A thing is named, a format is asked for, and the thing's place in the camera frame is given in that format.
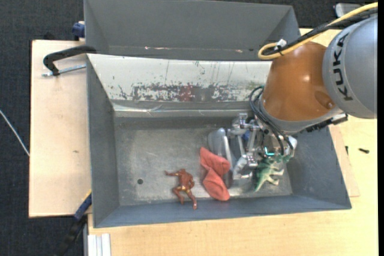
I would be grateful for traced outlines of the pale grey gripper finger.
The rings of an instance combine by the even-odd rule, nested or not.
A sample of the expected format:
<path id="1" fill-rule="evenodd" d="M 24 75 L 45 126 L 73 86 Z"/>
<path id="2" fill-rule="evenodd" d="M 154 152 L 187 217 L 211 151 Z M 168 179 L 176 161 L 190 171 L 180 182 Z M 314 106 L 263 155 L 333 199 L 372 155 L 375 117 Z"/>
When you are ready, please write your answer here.
<path id="1" fill-rule="evenodd" d="M 209 150 L 227 159 L 229 162 L 237 162 L 245 157 L 242 136 L 247 131 L 246 113 L 240 113 L 231 123 L 230 128 L 219 128 L 208 135 Z"/>
<path id="2" fill-rule="evenodd" d="M 252 179 L 253 172 L 258 166 L 258 162 L 252 155 L 243 155 L 238 159 L 232 171 L 233 180 Z"/>

